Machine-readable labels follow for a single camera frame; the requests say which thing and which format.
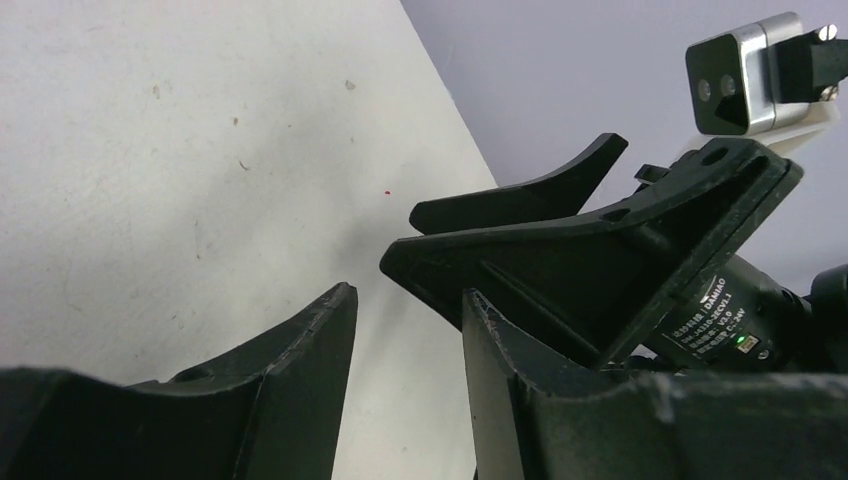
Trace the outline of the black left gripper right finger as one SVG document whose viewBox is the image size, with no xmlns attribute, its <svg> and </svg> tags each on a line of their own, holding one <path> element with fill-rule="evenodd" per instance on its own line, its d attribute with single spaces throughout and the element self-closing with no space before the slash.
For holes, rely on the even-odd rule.
<svg viewBox="0 0 848 480">
<path fill-rule="evenodd" d="M 847 379 L 583 368 L 463 296 L 481 479 L 843 479 Z"/>
</svg>

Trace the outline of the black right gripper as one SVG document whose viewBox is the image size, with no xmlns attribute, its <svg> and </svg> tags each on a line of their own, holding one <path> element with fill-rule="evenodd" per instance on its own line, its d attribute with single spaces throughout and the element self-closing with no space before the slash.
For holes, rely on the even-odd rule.
<svg viewBox="0 0 848 480">
<path fill-rule="evenodd" d="M 797 186 L 762 144 L 715 138 L 629 196 L 553 220 L 391 244 L 381 271 L 454 326 L 474 290 L 524 332 L 587 368 L 646 346 L 676 370 L 844 373 L 847 268 L 799 296 L 738 256 Z"/>
</svg>

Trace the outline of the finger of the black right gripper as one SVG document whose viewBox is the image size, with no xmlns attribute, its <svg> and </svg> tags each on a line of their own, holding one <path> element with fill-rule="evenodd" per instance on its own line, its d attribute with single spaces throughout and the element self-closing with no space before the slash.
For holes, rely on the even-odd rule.
<svg viewBox="0 0 848 480">
<path fill-rule="evenodd" d="M 409 223 L 424 235 L 435 235 L 574 216 L 627 147 L 622 136 L 601 134 L 564 166 L 536 179 L 422 201 Z"/>
</svg>

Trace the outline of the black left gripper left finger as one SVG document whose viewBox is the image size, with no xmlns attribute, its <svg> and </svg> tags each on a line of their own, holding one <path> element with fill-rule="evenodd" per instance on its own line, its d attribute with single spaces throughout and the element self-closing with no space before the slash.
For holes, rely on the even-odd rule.
<svg viewBox="0 0 848 480">
<path fill-rule="evenodd" d="M 340 283 L 166 382 L 1 372 L 5 479 L 328 479 L 356 331 Z"/>
</svg>

